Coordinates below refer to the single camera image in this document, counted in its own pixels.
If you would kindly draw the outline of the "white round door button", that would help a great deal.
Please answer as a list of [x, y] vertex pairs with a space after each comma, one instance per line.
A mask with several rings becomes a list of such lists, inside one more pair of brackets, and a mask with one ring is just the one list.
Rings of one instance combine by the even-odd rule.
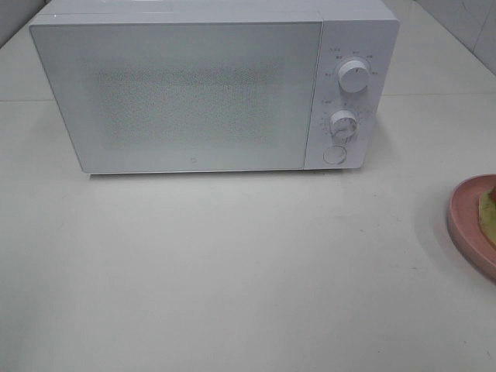
[[322, 159], [330, 165], [338, 165], [346, 160], [346, 148], [333, 145], [328, 147], [322, 155]]

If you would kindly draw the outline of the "white microwave door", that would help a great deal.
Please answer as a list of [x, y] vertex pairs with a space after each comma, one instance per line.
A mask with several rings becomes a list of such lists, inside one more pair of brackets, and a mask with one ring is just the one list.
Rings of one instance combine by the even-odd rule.
[[317, 22], [33, 26], [88, 174], [300, 169]]

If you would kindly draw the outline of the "pink round plate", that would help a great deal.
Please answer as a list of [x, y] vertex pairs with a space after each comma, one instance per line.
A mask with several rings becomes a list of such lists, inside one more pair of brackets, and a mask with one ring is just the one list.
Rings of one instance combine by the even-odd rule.
[[484, 238], [478, 225], [477, 201], [495, 186], [493, 174], [482, 174], [462, 181], [449, 197], [447, 228], [456, 248], [484, 276], [495, 280], [495, 248]]

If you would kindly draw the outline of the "toast sandwich with lettuce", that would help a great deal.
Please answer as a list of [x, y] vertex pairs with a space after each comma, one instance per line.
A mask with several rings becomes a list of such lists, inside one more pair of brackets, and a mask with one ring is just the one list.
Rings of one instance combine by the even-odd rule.
[[483, 192], [477, 201], [480, 231], [493, 248], [496, 246], [495, 190], [496, 187], [494, 186], [492, 189]]

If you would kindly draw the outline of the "white lower timer knob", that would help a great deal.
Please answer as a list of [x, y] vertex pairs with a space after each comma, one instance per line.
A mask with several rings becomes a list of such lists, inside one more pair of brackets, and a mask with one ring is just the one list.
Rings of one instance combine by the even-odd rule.
[[333, 139], [346, 141], [356, 134], [358, 119], [353, 112], [342, 109], [331, 115], [329, 128]]

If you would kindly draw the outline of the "white microwave oven body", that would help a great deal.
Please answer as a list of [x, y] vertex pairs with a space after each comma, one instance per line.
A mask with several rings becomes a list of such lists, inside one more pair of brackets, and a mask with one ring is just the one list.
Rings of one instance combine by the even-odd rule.
[[[381, 1], [52, 1], [33, 18], [29, 31], [32, 36], [33, 26], [297, 22], [319, 23], [321, 36], [305, 162], [300, 169], [286, 171], [361, 167], [400, 26]], [[337, 70], [354, 57], [369, 64], [370, 80], [362, 91], [346, 93], [339, 86]], [[333, 139], [329, 128], [331, 115], [342, 109], [358, 119], [356, 134], [346, 141]], [[322, 159], [333, 145], [346, 148], [341, 164]], [[237, 170], [158, 173], [231, 171]]]

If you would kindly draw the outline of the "white upper power knob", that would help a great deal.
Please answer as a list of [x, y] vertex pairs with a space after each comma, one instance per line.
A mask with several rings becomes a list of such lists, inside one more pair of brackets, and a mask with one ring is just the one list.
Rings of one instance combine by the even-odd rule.
[[368, 86], [370, 67], [364, 59], [354, 57], [340, 64], [337, 74], [339, 86], [346, 93], [357, 93]]

